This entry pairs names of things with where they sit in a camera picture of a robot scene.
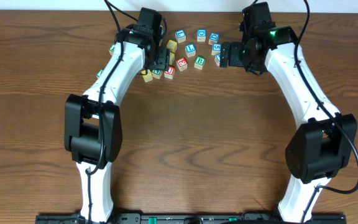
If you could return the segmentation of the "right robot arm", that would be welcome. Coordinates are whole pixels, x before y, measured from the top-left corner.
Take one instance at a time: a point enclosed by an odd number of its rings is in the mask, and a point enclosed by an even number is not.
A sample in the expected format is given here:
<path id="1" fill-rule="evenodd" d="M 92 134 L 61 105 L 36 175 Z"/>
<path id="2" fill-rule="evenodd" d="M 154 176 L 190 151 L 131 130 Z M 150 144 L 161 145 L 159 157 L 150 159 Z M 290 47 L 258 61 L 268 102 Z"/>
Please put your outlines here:
<path id="1" fill-rule="evenodd" d="M 266 2 L 242 10 L 242 39 L 222 45 L 219 66 L 242 67 L 254 75 L 270 73 L 293 114 L 296 133 L 285 149 L 291 173 L 284 197 L 271 215 L 241 218 L 242 223 L 345 223 L 344 215 L 315 215 L 320 193 L 358 157 L 354 139 L 357 121 L 334 106 L 309 69 L 301 35 L 272 20 Z"/>

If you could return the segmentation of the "red E block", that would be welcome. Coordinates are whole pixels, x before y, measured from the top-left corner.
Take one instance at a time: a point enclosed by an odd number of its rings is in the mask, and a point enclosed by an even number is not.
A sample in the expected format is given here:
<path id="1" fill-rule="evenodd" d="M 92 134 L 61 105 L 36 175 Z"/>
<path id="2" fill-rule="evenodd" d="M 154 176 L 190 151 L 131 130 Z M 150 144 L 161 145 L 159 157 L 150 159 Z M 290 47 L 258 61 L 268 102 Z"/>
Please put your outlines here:
<path id="1" fill-rule="evenodd" d="M 179 58 L 177 61 L 177 68 L 179 69 L 179 71 L 184 71 L 188 68 L 188 62 L 186 60 L 185 57 Z"/>

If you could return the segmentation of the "green N block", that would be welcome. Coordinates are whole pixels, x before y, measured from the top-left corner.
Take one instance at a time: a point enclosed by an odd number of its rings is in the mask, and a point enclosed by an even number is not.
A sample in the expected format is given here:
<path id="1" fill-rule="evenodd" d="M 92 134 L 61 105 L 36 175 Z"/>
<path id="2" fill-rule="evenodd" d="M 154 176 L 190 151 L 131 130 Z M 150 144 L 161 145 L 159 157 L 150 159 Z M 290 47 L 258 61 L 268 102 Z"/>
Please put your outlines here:
<path id="1" fill-rule="evenodd" d="M 161 79 L 162 75 L 163 75 L 163 71 L 161 71 L 161 70 L 152 70 L 153 78 Z"/>

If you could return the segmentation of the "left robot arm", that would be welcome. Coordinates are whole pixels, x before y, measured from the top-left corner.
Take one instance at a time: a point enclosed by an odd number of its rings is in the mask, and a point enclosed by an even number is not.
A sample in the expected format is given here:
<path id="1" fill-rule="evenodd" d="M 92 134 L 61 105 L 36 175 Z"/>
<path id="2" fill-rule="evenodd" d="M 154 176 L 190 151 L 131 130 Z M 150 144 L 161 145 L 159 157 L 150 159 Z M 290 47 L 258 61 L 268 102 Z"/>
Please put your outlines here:
<path id="1" fill-rule="evenodd" d="M 120 104 L 142 70 L 168 70 L 169 51 L 160 46 L 163 16 L 143 7 L 135 24 L 119 29 L 114 51 L 97 80 L 65 103 L 65 149 L 80 172 L 85 223 L 107 223 L 113 211 L 111 167 L 122 145 Z"/>

